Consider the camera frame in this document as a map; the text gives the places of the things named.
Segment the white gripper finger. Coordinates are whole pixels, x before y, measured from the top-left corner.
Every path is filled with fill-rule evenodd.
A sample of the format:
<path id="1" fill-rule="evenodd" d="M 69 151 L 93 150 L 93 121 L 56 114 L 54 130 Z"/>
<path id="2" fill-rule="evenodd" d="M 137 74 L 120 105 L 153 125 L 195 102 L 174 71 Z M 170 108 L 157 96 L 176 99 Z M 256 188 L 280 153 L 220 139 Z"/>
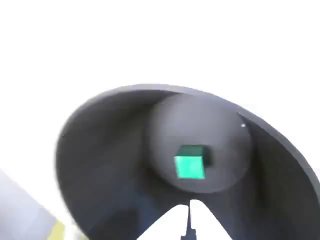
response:
<path id="1" fill-rule="evenodd" d="M 189 204 L 190 227 L 196 240 L 232 240 L 227 231 L 200 200 L 191 199 Z"/>
<path id="2" fill-rule="evenodd" d="M 180 240 L 187 233 L 189 207 L 178 204 L 156 220 L 137 240 Z"/>

